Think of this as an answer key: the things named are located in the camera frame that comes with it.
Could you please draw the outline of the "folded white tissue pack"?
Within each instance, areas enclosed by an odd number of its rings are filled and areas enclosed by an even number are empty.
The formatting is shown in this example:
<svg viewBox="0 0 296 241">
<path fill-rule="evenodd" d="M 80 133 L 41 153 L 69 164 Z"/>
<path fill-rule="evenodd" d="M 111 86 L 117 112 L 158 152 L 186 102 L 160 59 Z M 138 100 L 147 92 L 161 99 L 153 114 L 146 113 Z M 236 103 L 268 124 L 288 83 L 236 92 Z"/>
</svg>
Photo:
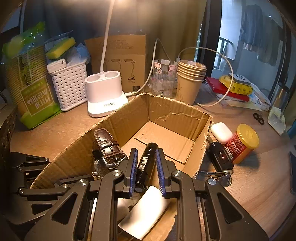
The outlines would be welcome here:
<svg viewBox="0 0 296 241">
<path fill-rule="evenodd" d="M 268 114 L 268 123 L 280 136 L 285 132 L 285 117 L 281 112 L 281 109 L 275 106 L 270 109 Z"/>
</svg>

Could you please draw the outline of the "black flashlight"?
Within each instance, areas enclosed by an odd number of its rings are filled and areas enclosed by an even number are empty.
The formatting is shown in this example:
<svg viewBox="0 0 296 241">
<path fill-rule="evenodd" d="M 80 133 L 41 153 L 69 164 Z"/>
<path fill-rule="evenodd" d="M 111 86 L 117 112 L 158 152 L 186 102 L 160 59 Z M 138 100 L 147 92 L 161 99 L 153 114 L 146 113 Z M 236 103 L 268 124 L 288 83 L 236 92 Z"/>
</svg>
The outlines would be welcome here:
<svg viewBox="0 0 296 241">
<path fill-rule="evenodd" d="M 140 158 L 134 188 L 136 193 L 145 193 L 151 183 L 158 148 L 156 143 L 149 143 Z"/>
</svg>

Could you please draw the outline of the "yellow-lid red can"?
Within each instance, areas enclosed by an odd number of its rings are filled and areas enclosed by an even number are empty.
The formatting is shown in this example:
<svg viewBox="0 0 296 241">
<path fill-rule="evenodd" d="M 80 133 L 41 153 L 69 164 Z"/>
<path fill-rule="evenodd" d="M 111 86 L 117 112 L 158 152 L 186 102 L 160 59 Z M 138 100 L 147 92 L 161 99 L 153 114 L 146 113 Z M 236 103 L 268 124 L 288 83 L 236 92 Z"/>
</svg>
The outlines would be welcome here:
<svg viewBox="0 0 296 241">
<path fill-rule="evenodd" d="M 259 146 L 259 137 L 255 130 L 246 124 L 240 124 L 225 150 L 234 165 L 240 164 L 250 152 Z"/>
</svg>

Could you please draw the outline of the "white woven plastic basket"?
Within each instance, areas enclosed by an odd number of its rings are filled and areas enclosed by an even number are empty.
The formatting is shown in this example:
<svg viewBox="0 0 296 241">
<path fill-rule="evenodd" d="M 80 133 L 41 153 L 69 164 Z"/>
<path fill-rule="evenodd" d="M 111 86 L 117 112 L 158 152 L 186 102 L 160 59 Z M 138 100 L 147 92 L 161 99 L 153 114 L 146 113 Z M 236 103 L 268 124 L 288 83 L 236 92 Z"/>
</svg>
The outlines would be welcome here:
<svg viewBox="0 0 296 241">
<path fill-rule="evenodd" d="M 62 111 L 69 111 L 87 101 L 85 61 L 67 66 L 66 60 L 60 59 L 49 63 L 47 69 Z"/>
</svg>

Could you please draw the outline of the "black remote control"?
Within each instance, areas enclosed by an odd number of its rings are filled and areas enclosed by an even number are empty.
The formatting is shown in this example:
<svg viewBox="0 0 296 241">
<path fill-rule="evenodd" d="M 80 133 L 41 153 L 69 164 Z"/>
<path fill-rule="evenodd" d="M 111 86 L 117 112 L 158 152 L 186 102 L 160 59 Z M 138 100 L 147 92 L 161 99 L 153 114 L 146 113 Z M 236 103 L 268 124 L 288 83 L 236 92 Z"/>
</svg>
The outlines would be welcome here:
<svg viewBox="0 0 296 241">
<path fill-rule="evenodd" d="M 291 193 L 293 195 L 296 194 L 296 158 L 295 155 L 292 152 L 289 152 L 289 158 L 290 158 L 290 185 L 291 185 Z"/>
</svg>

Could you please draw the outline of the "small black scissors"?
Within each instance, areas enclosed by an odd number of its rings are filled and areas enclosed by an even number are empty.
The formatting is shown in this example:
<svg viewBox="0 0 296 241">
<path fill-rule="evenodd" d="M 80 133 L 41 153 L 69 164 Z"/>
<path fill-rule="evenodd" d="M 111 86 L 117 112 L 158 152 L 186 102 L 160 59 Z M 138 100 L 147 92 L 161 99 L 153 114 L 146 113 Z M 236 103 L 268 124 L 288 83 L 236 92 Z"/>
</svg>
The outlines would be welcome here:
<svg viewBox="0 0 296 241">
<path fill-rule="evenodd" d="M 264 121 L 264 119 L 263 119 L 263 117 L 262 117 L 262 114 L 260 114 L 260 113 L 254 113 L 254 114 L 253 114 L 253 117 L 254 117 L 255 120 L 258 121 L 258 123 L 259 123 L 260 125 L 264 125 L 264 124 L 265 124 L 265 121 Z"/>
</svg>

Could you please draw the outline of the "clear patterned glass jar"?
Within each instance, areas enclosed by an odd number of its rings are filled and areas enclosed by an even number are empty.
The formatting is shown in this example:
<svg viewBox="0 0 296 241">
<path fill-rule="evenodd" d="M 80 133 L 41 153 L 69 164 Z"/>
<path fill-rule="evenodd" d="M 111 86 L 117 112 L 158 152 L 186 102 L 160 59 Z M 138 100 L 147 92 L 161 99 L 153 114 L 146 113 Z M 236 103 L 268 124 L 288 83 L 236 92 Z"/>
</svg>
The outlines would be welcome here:
<svg viewBox="0 0 296 241">
<path fill-rule="evenodd" d="M 152 71 L 152 94 L 173 97 L 176 82 L 177 62 L 165 59 L 155 60 Z"/>
</svg>

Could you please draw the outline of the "yellow green sponge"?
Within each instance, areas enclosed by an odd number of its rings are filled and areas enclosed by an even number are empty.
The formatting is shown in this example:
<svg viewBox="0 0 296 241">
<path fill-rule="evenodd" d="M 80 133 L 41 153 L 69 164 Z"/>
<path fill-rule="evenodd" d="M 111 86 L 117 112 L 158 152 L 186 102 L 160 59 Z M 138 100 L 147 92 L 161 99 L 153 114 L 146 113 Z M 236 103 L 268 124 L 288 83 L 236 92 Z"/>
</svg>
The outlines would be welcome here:
<svg viewBox="0 0 296 241">
<path fill-rule="evenodd" d="M 75 39 L 67 38 L 60 41 L 56 44 L 53 48 L 51 48 L 47 53 L 46 56 L 50 60 L 55 60 L 60 58 L 65 52 L 67 52 L 70 48 L 72 48 L 76 44 Z"/>
</svg>

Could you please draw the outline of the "brown cardboard box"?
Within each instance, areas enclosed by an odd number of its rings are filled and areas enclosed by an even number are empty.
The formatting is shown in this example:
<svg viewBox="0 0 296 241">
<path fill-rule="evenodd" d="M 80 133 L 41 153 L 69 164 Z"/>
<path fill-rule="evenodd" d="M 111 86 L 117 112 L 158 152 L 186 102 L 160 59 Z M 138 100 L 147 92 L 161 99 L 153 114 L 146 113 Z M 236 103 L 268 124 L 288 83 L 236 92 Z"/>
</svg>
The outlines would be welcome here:
<svg viewBox="0 0 296 241">
<path fill-rule="evenodd" d="M 142 153 L 156 143 L 178 170 L 197 175 L 204 159 L 212 117 L 174 99 L 143 93 L 113 112 L 65 148 L 41 172 L 33 188 L 51 188 L 60 179 L 90 174 L 92 147 L 97 128 L 108 130 L 127 154 Z"/>
</svg>

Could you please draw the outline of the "white earbuds case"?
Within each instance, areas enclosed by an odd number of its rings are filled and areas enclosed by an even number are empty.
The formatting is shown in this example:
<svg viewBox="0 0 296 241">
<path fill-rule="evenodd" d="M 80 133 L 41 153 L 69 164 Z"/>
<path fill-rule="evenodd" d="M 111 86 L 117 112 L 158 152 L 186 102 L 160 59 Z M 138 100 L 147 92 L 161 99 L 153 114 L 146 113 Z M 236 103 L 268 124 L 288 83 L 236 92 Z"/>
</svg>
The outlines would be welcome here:
<svg viewBox="0 0 296 241">
<path fill-rule="evenodd" d="M 233 137 L 231 130 L 222 122 L 213 124 L 211 126 L 211 133 L 223 145 L 227 144 Z"/>
</svg>

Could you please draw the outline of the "brown leather wristwatch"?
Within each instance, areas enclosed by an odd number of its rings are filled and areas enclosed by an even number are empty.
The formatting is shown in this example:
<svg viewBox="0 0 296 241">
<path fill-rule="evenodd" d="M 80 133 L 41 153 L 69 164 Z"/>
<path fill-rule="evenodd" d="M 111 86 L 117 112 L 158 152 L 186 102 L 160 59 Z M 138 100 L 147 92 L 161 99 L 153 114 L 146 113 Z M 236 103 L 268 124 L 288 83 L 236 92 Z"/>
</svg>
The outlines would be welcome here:
<svg viewBox="0 0 296 241">
<path fill-rule="evenodd" d="M 94 131 L 94 138 L 93 175 L 102 179 L 109 172 L 116 170 L 122 161 L 127 160 L 127 155 L 107 129 L 97 128 Z"/>
</svg>

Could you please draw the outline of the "stack of brown paper cups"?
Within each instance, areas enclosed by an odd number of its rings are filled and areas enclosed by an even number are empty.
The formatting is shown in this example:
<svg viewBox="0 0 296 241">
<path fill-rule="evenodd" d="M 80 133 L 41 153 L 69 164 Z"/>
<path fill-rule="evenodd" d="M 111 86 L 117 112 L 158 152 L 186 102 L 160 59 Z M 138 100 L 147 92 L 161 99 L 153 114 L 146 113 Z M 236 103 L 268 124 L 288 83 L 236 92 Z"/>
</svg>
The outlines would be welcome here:
<svg viewBox="0 0 296 241">
<path fill-rule="evenodd" d="M 177 66 L 176 99 L 193 105 L 206 77 L 207 67 L 199 62 L 180 60 Z"/>
</svg>

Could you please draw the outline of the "yellow packet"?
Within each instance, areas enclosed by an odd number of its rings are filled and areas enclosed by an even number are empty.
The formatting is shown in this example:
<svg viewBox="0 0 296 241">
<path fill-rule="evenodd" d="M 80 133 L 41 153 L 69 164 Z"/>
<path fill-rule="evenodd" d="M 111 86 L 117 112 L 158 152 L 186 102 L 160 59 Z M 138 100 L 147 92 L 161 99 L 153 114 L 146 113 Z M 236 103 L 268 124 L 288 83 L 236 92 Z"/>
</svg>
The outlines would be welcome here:
<svg viewBox="0 0 296 241">
<path fill-rule="evenodd" d="M 249 95 L 253 91 L 253 88 L 251 87 L 250 84 L 239 83 L 235 79 L 233 79 L 232 85 L 230 85 L 231 76 L 229 76 L 229 75 L 221 76 L 219 78 L 219 82 L 221 82 L 227 88 L 229 88 L 230 89 L 229 91 L 232 93 Z"/>
</svg>

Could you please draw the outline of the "black car key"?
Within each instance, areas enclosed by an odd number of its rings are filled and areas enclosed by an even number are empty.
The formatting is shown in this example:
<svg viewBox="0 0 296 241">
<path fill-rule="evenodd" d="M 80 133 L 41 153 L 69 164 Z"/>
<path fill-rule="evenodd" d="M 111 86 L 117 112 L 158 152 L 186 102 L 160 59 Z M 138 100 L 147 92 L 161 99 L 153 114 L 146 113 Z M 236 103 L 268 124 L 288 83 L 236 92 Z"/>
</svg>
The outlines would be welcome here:
<svg viewBox="0 0 296 241">
<path fill-rule="evenodd" d="M 215 179 L 223 187 L 232 184 L 231 175 L 234 165 L 230 160 L 224 146 L 219 142 L 210 142 L 207 155 L 215 171 L 200 171 L 203 176 Z"/>
</svg>

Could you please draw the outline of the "white desk lamp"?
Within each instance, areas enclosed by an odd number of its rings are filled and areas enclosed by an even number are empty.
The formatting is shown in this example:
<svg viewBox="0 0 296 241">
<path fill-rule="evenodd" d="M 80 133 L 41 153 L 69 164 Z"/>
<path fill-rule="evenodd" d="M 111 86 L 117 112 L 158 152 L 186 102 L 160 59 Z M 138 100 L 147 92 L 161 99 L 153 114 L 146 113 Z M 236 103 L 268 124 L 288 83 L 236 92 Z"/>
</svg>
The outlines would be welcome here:
<svg viewBox="0 0 296 241">
<path fill-rule="evenodd" d="M 128 99 L 122 90 L 120 72 L 115 70 L 103 70 L 114 3 L 115 1 L 111 1 L 109 5 L 100 72 L 85 78 L 87 111 L 93 118 L 107 116 L 113 111 L 121 108 L 124 104 L 128 103 Z"/>
</svg>

